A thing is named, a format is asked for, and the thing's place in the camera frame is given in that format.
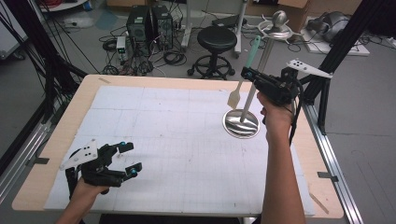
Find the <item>white paper sheet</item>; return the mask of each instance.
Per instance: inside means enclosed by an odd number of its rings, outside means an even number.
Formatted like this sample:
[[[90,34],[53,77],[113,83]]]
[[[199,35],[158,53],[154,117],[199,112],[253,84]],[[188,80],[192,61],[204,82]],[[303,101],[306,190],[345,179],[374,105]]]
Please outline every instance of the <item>white paper sheet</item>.
[[[96,139],[98,147],[133,142],[134,150],[113,157],[109,169],[137,162],[136,178],[97,197],[92,211],[245,217],[262,210],[267,143],[265,126],[251,139],[225,132],[229,91],[196,91],[104,86],[78,129],[64,161]],[[239,107],[247,94],[241,93]],[[261,120],[254,99],[250,112]],[[315,211],[294,146],[294,167],[305,214]],[[45,209],[68,203],[64,172],[58,172]]]

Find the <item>floor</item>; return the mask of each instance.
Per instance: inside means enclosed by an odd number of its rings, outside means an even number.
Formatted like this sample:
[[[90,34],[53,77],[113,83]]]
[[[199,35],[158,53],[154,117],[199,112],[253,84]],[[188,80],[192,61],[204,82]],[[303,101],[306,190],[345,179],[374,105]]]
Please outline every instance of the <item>floor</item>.
[[[87,58],[98,71],[106,65],[106,52],[102,36],[120,28],[126,22],[125,13],[111,11],[103,4],[96,9],[85,12],[81,8],[74,8],[67,14],[58,13],[57,18],[63,18],[71,13],[80,13],[81,18],[92,18],[92,26],[83,29],[71,29],[70,36],[81,48]],[[207,14],[202,18],[195,18],[195,26],[205,26],[213,20],[213,15]],[[248,18],[248,23],[257,24],[257,18]],[[185,53],[187,61],[181,66],[161,66],[154,69],[147,76],[200,78],[198,75],[187,76],[187,70],[193,62],[205,51],[196,43],[196,34],[191,34],[189,48]],[[238,72],[244,65],[250,40],[243,37],[242,53],[236,59],[232,52],[226,52],[236,70],[236,75],[230,80],[238,80]],[[64,44],[72,63],[88,73],[97,73],[82,56],[73,43],[64,34]],[[275,42],[271,56],[265,68],[267,74],[279,74],[285,62],[299,58],[301,61],[318,67],[325,55],[309,53],[305,46],[292,46]],[[369,43],[365,46],[370,51],[369,57],[347,56],[336,70],[330,88],[330,97],[326,118],[326,132],[330,138],[335,156],[343,170],[346,182],[357,204],[363,222],[390,224],[396,223],[396,170],[394,150],[396,112],[394,95],[396,90],[396,49],[389,47],[384,40],[381,44]],[[258,65],[257,56],[252,67]],[[8,59],[0,61],[0,156],[9,147],[13,138],[19,133],[26,121],[42,102],[44,92],[28,59],[24,61]],[[18,192],[24,178],[29,174],[26,167],[21,176],[0,204],[0,223],[53,223],[59,213],[18,212],[11,208],[13,197]],[[90,214],[85,219],[87,223],[97,223],[98,215]],[[347,223],[341,219],[308,219],[308,223]]]

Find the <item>green spatula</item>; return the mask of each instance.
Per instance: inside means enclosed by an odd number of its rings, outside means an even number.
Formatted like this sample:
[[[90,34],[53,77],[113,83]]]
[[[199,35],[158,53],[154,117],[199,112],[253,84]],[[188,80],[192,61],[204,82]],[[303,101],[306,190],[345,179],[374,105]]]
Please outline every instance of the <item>green spatula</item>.
[[[254,39],[253,46],[251,47],[250,53],[247,57],[247,64],[246,64],[247,68],[249,68],[251,66],[251,63],[253,62],[254,56],[256,55],[256,52],[257,52],[257,49],[259,48],[261,39],[262,38],[259,35],[257,35],[256,38]],[[230,97],[228,98],[227,104],[232,109],[236,109],[236,107],[238,106],[239,100],[241,99],[241,96],[239,95],[239,90],[241,89],[243,81],[244,81],[243,78],[241,78],[241,80],[239,80],[238,86],[236,87],[236,89],[234,91],[232,91],[230,93]]]

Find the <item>human hand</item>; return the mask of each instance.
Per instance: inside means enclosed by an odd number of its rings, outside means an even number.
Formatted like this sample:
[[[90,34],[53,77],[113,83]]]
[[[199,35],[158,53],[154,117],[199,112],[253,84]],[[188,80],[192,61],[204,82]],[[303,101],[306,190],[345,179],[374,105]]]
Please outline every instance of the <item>human hand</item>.
[[[278,137],[289,137],[290,125],[293,120],[291,105],[274,105],[263,93],[258,92],[257,98],[263,105],[261,113],[265,116],[268,142]]]
[[[69,204],[56,223],[79,223],[90,211],[96,200],[96,196],[108,189],[109,187],[107,186],[93,186],[87,184],[84,182],[83,178],[80,178]]]

